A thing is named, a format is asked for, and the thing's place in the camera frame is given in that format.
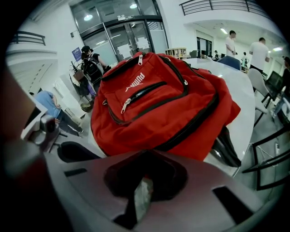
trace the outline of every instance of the blue chair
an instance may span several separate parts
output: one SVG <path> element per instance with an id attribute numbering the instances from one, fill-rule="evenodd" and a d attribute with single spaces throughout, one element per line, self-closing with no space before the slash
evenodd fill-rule
<path id="1" fill-rule="evenodd" d="M 235 59 L 234 57 L 231 56 L 225 56 L 218 60 L 217 62 L 226 64 L 232 68 L 235 68 L 237 70 L 241 70 L 241 62 L 238 59 Z"/>

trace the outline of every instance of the black metal railing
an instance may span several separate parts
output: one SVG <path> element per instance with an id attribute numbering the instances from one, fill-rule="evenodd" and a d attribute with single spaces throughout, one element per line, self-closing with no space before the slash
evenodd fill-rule
<path id="1" fill-rule="evenodd" d="M 35 34 L 27 31 L 17 31 L 14 35 L 11 43 L 19 44 L 20 42 L 35 43 L 45 45 L 45 36 L 40 34 Z"/>
<path id="2" fill-rule="evenodd" d="M 180 4 L 184 15 L 206 10 L 243 10 L 270 18 L 253 0 L 190 0 Z"/>

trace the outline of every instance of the glass door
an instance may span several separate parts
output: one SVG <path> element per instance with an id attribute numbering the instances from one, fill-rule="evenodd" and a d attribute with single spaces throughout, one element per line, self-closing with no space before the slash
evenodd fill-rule
<path id="1" fill-rule="evenodd" d="M 107 29 L 118 61 L 128 60 L 137 52 L 152 52 L 144 22 L 130 22 Z"/>

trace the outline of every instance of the white table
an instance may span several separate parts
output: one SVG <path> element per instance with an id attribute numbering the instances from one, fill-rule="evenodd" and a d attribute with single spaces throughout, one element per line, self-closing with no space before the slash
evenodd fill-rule
<path id="1" fill-rule="evenodd" d="M 226 81 L 232 99 L 241 108 L 239 115 L 227 128 L 237 156 L 242 160 L 249 145 L 255 121 L 255 96 L 250 79 L 245 73 L 215 61 L 198 58 L 184 61 L 191 64 L 193 68 L 207 69 Z M 223 165 L 211 154 L 208 154 L 204 161 L 217 166 L 231 176 L 237 170 L 237 168 Z"/>

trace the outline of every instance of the person in blue shirt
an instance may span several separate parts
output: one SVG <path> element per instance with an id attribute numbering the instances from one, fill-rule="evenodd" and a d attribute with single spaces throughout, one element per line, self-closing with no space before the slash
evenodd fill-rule
<path id="1" fill-rule="evenodd" d="M 56 97 L 51 92 L 41 91 L 36 94 L 34 98 L 41 105 L 47 108 L 47 114 L 55 118 L 55 122 L 59 124 L 59 127 L 63 131 L 77 136 L 78 134 L 75 131 L 83 133 L 83 129 L 74 123 L 65 112 L 63 112 L 63 110 L 60 108 L 60 105 L 58 104 Z"/>

